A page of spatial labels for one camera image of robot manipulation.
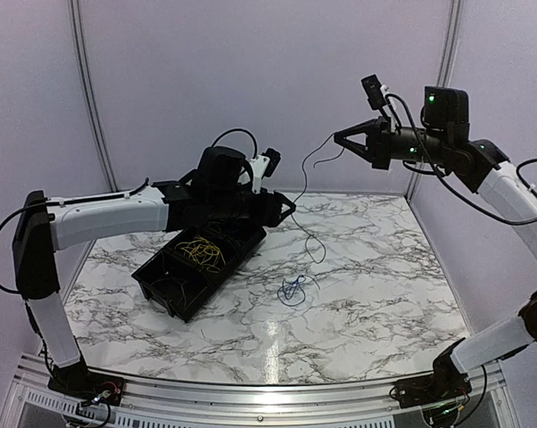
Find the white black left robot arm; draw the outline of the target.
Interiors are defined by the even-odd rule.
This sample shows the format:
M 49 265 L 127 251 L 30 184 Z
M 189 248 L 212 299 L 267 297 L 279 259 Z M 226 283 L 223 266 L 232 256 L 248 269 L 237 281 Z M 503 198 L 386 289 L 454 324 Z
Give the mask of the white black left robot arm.
M 79 197 L 48 197 L 41 190 L 0 223 L 17 225 L 12 237 L 15 286 L 0 286 L 22 299 L 32 330 L 45 345 L 54 366 L 53 389 L 86 397 L 105 383 L 87 367 L 71 330 L 61 296 L 56 255 L 86 248 L 103 238 L 135 233 L 169 233 L 205 225 L 210 220 L 247 219 L 278 226 L 294 204 L 270 192 L 281 155 L 272 148 L 247 158 L 225 146 L 210 146 L 198 166 L 179 180 L 151 182 L 115 192 Z

